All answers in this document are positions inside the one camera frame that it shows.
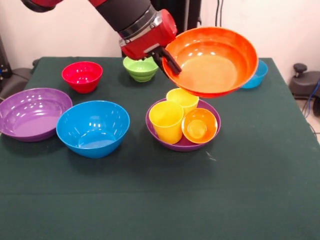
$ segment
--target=purple bowl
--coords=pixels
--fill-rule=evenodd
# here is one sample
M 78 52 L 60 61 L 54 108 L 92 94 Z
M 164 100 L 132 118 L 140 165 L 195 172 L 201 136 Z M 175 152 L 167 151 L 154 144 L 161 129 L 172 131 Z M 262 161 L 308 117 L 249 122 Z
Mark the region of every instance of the purple bowl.
M 53 88 L 18 92 L 0 103 L 0 132 L 22 142 L 38 142 L 56 134 L 60 116 L 72 107 L 70 97 Z
M 166 143 L 158 138 L 157 133 L 154 129 L 154 126 L 152 125 L 152 123 L 149 119 L 149 112 L 154 105 L 156 105 L 157 103 L 163 102 L 165 100 L 166 99 L 164 98 L 164 99 L 161 99 L 161 100 L 155 102 L 146 113 L 145 123 L 146 123 L 146 126 L 147 126 L 149 132 L 152 134 L 152 136 L 154 136 L 154 138 L 157 139 L 158 142 L 161 143 L 166 148 L 171 149 L 173 151 L 177 151 L 177 152 L 191 152 L 194 150 L 198 150 L 198 149 L 202 148 L 204 145 L 208 144 L 208 142 L 202 143 L 202 144 L 196 144 L 196 143 L 190 142 L 184 135 L 182 135 L 181 140 L 176 144 L 169 144 L 169 143 Z M 219 133 L 220 127 L 221 127 L 221 118 L 220 118 L 219 113 L 217 112 L 217 110 L 213 106 L 211 106 L 209 103 L 207 103 L 203 100 L 199 100 L 198 108 L 207 109 L 210 112 L 212 112 L 213 115 L 215 116 L 216 121 L 218 123 L 218 129 L 217 129 L 216 134 L 214 136 L 214 138 L 215 138 L 217 136 L 217 134 Z

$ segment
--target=blue bowl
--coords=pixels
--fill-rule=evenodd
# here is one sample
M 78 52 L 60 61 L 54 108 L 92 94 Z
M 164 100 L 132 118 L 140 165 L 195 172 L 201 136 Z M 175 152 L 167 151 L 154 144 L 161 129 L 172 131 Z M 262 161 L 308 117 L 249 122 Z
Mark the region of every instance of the blue bowl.
M 75 105 L 60 117 L 56 133 L 75 153 L 99 159 L 121 144 L 129 126 L 129 114 L 118 104 L 87 101 Z
M 250 81 L 248 81 L 241 88 L 242 89 L 252 89 L 252 88 L 259 86 L 261 84 L 261 82 L 263 81 L 263 79 L 265 78 L 265 76 L 267 75 L 267 73 L 268 73 L 267 64 L 264 61 L 259 60 L 258 68 L 257 68 L 253 78 L 251 78 Z

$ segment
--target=bowl rim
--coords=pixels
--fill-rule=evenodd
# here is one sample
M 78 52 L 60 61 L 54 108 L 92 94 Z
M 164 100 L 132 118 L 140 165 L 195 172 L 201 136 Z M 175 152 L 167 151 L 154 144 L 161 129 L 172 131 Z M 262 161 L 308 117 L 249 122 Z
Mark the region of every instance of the bowl rim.
M 58 89 L 56 89 L 56 88 L 51 88 L 51 87 L 35 87 L 35 88 L 25 89 L 25 90 L 23 90 L 23 91 L 17 92 L 17 93 L 15 93 L 15 94 L 7 97 L 6 99 L 4 99 L 4 100 L 0 103 L 0 107 L 1 107 L 1 105 L 2 105 L 5 101 L 10 100 L 10 99 L 13 98 L 14 96 L 17 96 L 17 95 L 19 95 L 19 94 L 26 93 L 26 92 L 29 92 L 29 91 L 33 91 L 33 90 L 54 90 L 55 92 L 59 92 L 59 93 L 65 95 L 65 96 L 67 97 L 67 99 L 68 99 L 68 104 L 70 105 L 70 107 L 69 107 L 66 111 L 68 111 L 70 108 L 73 107 L 72 99 L 70 98 L 70 96 L 69 96 L 68 94 L 66 94 L 64 91 L 58 90 Z M 37 135 L 29 135 L 29 136 L 17 136 L 17 135 L 8 133 L 8 132 L 6 132 L 6 131 L 3 131 L 3 129 L 2 129 L 1 126 L 0 126 L 0 132 L 1 132 L 2 134 L 6 135 L 6 136 L 8 136 L 8 137 L 12 137 L 12 138 L 29 139 L 29 138 L 36 138 L 36 137 L 42 136 L 43 134 L 49 133 L 49 132 L 55 130 L 55 129 L 56 129 L 56 126 L 55 126 L 54 128 L 52 128 L 52 129 L 46 131 L 46 132 L 42 132 L 42 133 L 39 133 L 39 134 L 37 134 Z
M 265 76 L 267 75 L 267 73 L 268 73 L 268 71 L 269 71 L 268 65 L 267 65 L 263 60 L 259 59 L 259 64 L 258 64 L 258 67 L 257 67 L 257 69 L 256 69 L 256 72 L 258 71 L 259 65 L 265 67 L 264 73 L 261 74 L 261 75 L 256 75 L 256 74 L 254 74 L 254 76 L 253 76 L 252 78 L 262 78 L 262 77 L 265 77 Z
M 212 137 L 211 137 L 209 140 L 205 141 L 205 142 L 195 142 L 195 141 L 191 140 L 189 137 L 187 137 L 187 135 L 185 134 L 185 132 L 186 132 L 186 128 L 185 128 L 185 127 L 187 127 L 187 126 L 185 126 L 185 121 L 186 121 L 186 119 L 187 119 L 187 116 L 191 115 L 194 111 L 197 111 L 197 110 L 199 110 L 199 109 L 200 109 L 201 111 L 208 112 L 209 115 L 212 115 L 213 118 L 215 119 L 215 124 L 217 125 L 216 130 L 215 130 L 214 134 L 212 135 Z M 194 144 L 206 144 L 206 143 L 210 142 L 212 139 L 214 139 L 214 137 L 217 135 L 217 132 L 218 132 L 218 119 L 216 118 L 216 116 L 215 116 L 210 110 L 205 109 L 205 108 L 203 108 L 203 107 L 197 107 L 196 109 L 191 110 L 190 112 L 188 112 L 188 113 L 184 116 L 184 118 L 183 118 L 183 120 L 182 120 L 182 123 L 181 123 L 181 129 L 182 129 L 182 132 L 183 132 L 183 135 L 185 136 L 185 138 L 188 139 L 190 142 L 192 142 L 192 143 L 194 143 Z
M 178 36 L 176 36 L 176 39 L 181 38 L 181 37 L 183 37 L 184 35 L 186 35 L 186 34 L 188 34 L 188 33 L 190 33 L 190 32 L 201 31 L 202 29 L 219 29 L 219 30 L 225 30 L 225 31 L 228 31 L 228 32 L 230 32 L 230 33 L 234 33 L 234 34 L 240 36 L 241 38 L 243 38 L 243 39 L 245 39 L 246 41 L 249 42 L 249 44 L 251 45 L 251 47 L 252 47 L 252 49 L 253 49 L 253 51 L 254 51 L 254 53 L 255 53 L 255 55 L 256 55 L 257 61 L 256 61 L 255 68 L 254 68 L 254 71 L 253 71 L 252 75 L 248 77 L 248 79 L 247 79 L 247 81 L 246 81 L 245 83 L 237 84 L 236 86 L 232 87 L 232 89 L 228 89 L 227 91 L 200 92 L 200 94 L 208 95 L 208 96 L 209 96 L 209 95 L 212 95 L 212 94 L 224 94 L 224 93 L 229 94 L 229 93 L 231 93 L 231 92 L 234 92 L 234 91 L 238 90 L 238 89 L 241 88 L 244 84 L 246 84 L 247 82 L 249 82 L 250 79 L 255 75 L 255 73 L 256 73 L 256 71 L 257 71 L 257 69 L 258 69 L 258 65 L 259 65 L 258 52 L 257 52 L 255 46 L 251 43 L 251 41 L 249 41 L 249 39 L 247 39 L 247 38 L 244 37 L 242 34 L 236 32 L 236 31 L 233 31 L 233 30 L 228 29 L 228 28 L 225 28 L 225 27 L 218 27 L 218 26 L 202 26 L 202 27 L 197 27 L 197 28 L 189 29 L 189 30 L 187 30 L 187 31 L 184 31 L 184 32 L 180 33 Z M 170 43 L 166 46 L 165 49 L 168 50 L 168 47 L 171 46 L 171 45 L 173 44 L 173 42 L 174 42 L 174 41 L 170 42 Z M 179 85 L 179 87 L 182 88 L 182 89 L 189 90 L 189 91 L 192 91 L 192 92 L 195 92 L 195 93 L 196 93 L 196 91 L 194 91 L 194 90 L 192 90 L 192 89 L 190 89 L 190 88 L 188 88 L 188 87 L 185 87 L 184 85 L 181 85 L 181 84 L 177 83 L 177 81 L 175 81 L 173 78 L 171 78 L 170 75 L 168 74 L 168 70 L 167 70 L 167 68 L 165 67 L 165 64 L 166 64 L 166 59 L 163 58 L 163 59 L 162 59 L 163 70 L 164 70 L 165 74 L 167 75 L 167 77 L 168 77 L 174 84 Z
M 91 80 L 91 81 L 88 81 L 88 82 L 76 83 L 76 82 L 73 82 L 73 81 L 69 81 L 69 80 L 67 80 L 67 79 L 64 77 L 64 72 L 67 70 L 67 68 L 69 68 L 69 67 L 71 67 L 71 66 L 73 66 L 73 65 L 76 65 L 76 64 L 94 64 L 94 65 L 96 65 L 96 66 L 98 66 L 98 67 L 100 68 L 101 73 L 100 73 L 100 75 L 99 75 L 98 77 L 96 77 L 95 79 L 93 79 L 93 80 Z M 98 63 L 96 63 L 96 62 L 94 62 L 94 61 L 76 61 L 76 62 L 71 63 L 71 64 L 69 64 L 68 66 L 66 66 L 66 67 L 62 70 L 62 72 L 61 72 L 61 76 L 62 76 L 63 80 L 66 81 L 68 84 L 74 84 L 74 85 L 90 84 L 90 83 L 92 83 L 92 82 L 95 82 L 95 81 L 99 80 L 99 79 L 102 77 L 102 74 L 104 74 L 104 69 L 103 69 L 103 67 L 102 67 L 100 64 L 98 64 Z
M 126 60 L 132 60 L 132 61 L 139 61 L 139 60 L 133 60 L 132 58 L 130 58 L 130 57 L 128 57 L 128 56 L 126 56 L 124 59 L 123 59 L 123 61 L 122 61 L 122 64 L 123 64 L 123 66 L 124 66 L 124 68 L 127 70 L 127 71 L 130 71 L 130 72 L 133 72 L 133 73 L 140 73 L 140 72 L 137 72 L 137 71 L 134 71 L 134 70 L 131 70 L 126 64 L 125 64 L 125 61 Z M 153 68 L 153 69 L 151 69 L 151 70 L 149 70 L 149 71 L 144 71 L 143 73 L 144 74 L 146 74 L 146 73 L 154 73 L 154 71 L 157 71 L 158 69 L 159 69 L 159 66 L 156 64 L 156 62 L 154 62 L 154 64 L 155 64 L 155 67 Z
M 148 131 L 150 132 L 150 134 L 151 134 L 157 141 L 160 141 L 161 143 L 163 143 L 163 144 L 165 144 L 165 145 L 176 146 L 175 144 L 170 144 L 170 143 L 166 143 L 166 142 L 162 141 L 160 138 L 158 138 L 157 135 L 155 135 L 152 131 L 150 131 L 150 130 L 149 130 L 149 127 L 148 127 L 148 119 L 149 119 L 149 114 L 148 114 L 148 112 L 150 111 L 150 109 L 151 109 L 154 105 L 156 105 L 157 103 L 163 102 L 163 101 L 165 101 L 165 100 L 166 100 L 165 98 L 160 99 L 160 100 L 154 102 L 154 103 L 149 107 L 149 109 L 147 110 L 146 115 L 145 115 L 145 125 L 146 125 L 146 128 L 148 129 Z M 216 112 L 216 114 L 217 114 L 216 120 L 217 120 L 217 122 L 218 122 L 218 121 L 220 122 L 220 126 L 218 125 L 217 131 L 216 131 L 216 133 L 215 133 L 215 135 L 214 135 L 214 137 L 213 137 L 213 138 L 215 138 L 215 137 L 218 135 L 218 133 L 219 133 L 219 131 L 220 131 L 220 129 L 221 129 L 221 125 L 222 125 L 220 114 L 219 114 L 219 112 L 218 112 L 210 103 L 208 103 L 208 102 L 206 102 L 206 101 L 204 101 L 204 100 L 202 100 L 202 99 L 199 99 L 199 103 L 200 103 L 200 102 L 204 102 L 204 103 L 210 105 L 210 106 L 215 110 L 215 112 Z M 206 142 L 206 143 L 194 143 L 194 144 L 196 144 L 195 146 L 204 146 L 204 145 L 206 145 L 207 143 L 208 143 L 208 142 Z M 190 146 L 186 146 L 186 145 L 185 145 L 185 146 L 182 145 L 182 146 L 178 146 L 178 147 L 181 148 L 181 149 L 190 148 Z
M 61 136 L 59 135 L 59 132 L 58 132 L 58 125 L 60 123 L 60 121 L 62 120 L 63 116 L 65 114 L 67 114 L 69 111 L 71 111 L 71 109 L 74 109 L 74 108 L 78 108 L 79 106 L 82 106 L 82 105 L 86 105 L 86 104 L 90 104 L 90 103 L 107 103 L 107 104 L 113 104 L 113 105 L 116 105 L 117 107 L 119 107 L 120 109 L 124 110 L 127 118 L 128 118 L 128 125 L 125 129 L 125 131 L 123 131 L 123 133 L 112 143 L 110 144 L 106 144 L 104 146 L 100 146 L 100 147 L 96 147 L 96 148 L 89 148 L 89 147 L 78 147 L 78 146 L 74 146 L 74 145 L 71 145 L 69 143 L 67 143 L 66 141 L 64 141 Z M 121 139 L 124 135 L 126 135 L 126 133 L 128 132 L 129 130 L 129 127 L 130 127 L 130 124 L 131 124 L 131 120 L 130 120 L 130 115 L 129 113 L 127 112 L 127 110 L 120 106 L 119 104 L 115 103 L 115 102 L 112 102 L 112 101 L 106 101 L 106 100 L 92 100 L 92 101 L 85 101 L 85 102 L 81 102 L 79 104 L 76 104 L 74 105 L 73 107 L 69 108 L 67 111 L 65 111 L 59 118 L 58 122 L 56 123 L 56 128 L 55 128 L 55 131 L 56 131 L 56 134 L 58 136 L 58 138 L 61 140 L 61 142 L 63 142 L 66 146 L 68 147 L 71 147 L 71 148 L 74 148 L 74 149 L 80 149 L 80 150 L 92 150 L 92 149 L 102 149 L 102 148 L 105 148 L 106 146 L 110 146 L 112 144 L 114 144 L 115 142 L 117 142 L 119 139 Z

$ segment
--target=black office chair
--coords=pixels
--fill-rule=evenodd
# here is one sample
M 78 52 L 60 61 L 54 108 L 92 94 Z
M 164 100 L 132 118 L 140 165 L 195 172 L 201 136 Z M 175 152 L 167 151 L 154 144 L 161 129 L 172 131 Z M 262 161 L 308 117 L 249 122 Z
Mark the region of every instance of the black office chair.
M 29 68 L 11 69 L 0 37 L 0 102 L 24 90 L 31 76 Z

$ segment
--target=plastic bowl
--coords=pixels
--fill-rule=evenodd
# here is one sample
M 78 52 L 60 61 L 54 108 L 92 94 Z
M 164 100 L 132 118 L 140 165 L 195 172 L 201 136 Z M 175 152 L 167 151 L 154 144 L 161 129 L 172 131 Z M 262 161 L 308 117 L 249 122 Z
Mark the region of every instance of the plastic bowl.
M 167 76 L 178 87 L 203 98 L 223 96 L 241 88 L 258 67 L 253 45 L 240 34 L 221 27 L 185 31 L 166 50 L 182 68 L 175 75 L 163 58 Z
M 60 116 L 72 107 L 70 97 L 53 88 L 18 92 L 0 104 L 0 132 L 22 142 L 38 142 L 56 134 Z
M 150 81 L 159 69 L 152 57 L 145 60 L 132 60 L 129 57 L 125 57 L 123 66 L 129 75 L 140 83 Z
M 208 143 L 203 143 L 203 144 L 196 144 L 193 142 L 190 142 L 184 135 L 182 136 L 181 140 L 179 142 L 177 142 L 176 144 L 168 144 L 162 140 L 160 140 L 160 138 L 158 137 L 150 119 L 149 119 L 149 112 L 151 110 L 151 108 L 156 105 L 157 103 L 163 102 L 166 99 L 161 99 L 157 102 L 155 102 L 147 111 L 146 115 L 145 115 L 145 123 L 146 123 L 146 127 L 149 130 L 149 132 L 151 133 L 151 135 L 164 147 L 173 150 L 173 151 L 177 151 L 177 152 L 191 152 L 191 151 L 195 151 L 198 150 L 200 148 L 202 148 L 203 146 L 205 146 Z M 203 109 L 208 109 L 211 113 L 213 113 L 213 115 L 215 116 L 216 120 L 217 120 L 217 124 L 218 124 L 218 128 L 215 134 L 215 137 L 218 135 L 220 128 L 221 128 L 221 119 L 219 116 L 219 113 L 217 112 L 217 110 L 211 106 L 209 103 L 203 101 L 203 100 L 199 100 L 198 103 L 198 107 L 199 108 L 203 108 Z
M 210 142 L 218 130 L 218 121 L 215 115 L 205 108 L 190 111 L 182 120 L 184 136 L 194 144 Z
M 103 74 L 103 68 L 91 61 L 75 62 L 62 71 L 62 78 L 80 94 L 94 91 Z
M 252 89 L 258 87 L 261 82 L 264 80 L 265 76 L 268 73 L 268 66 L 267 64 L 259 60 L 258 69 L 256 70 L 253 78 L 250 79 L 245 85 L 242 86 L 243 89 Z
M 87 101 L 66 111 L 57 123 L 56 132 L 75 153 L 98 159 L 121 144 L 129 126 L 129 114 L 118 104 Z
M 182 88 L 174 88 L 166 94 L 168 101 L 178 103 L 183 107 L 184 115 L 189 113 L 191 110 L 196 109 L 199 102 L 199 97 L 190 94 Z

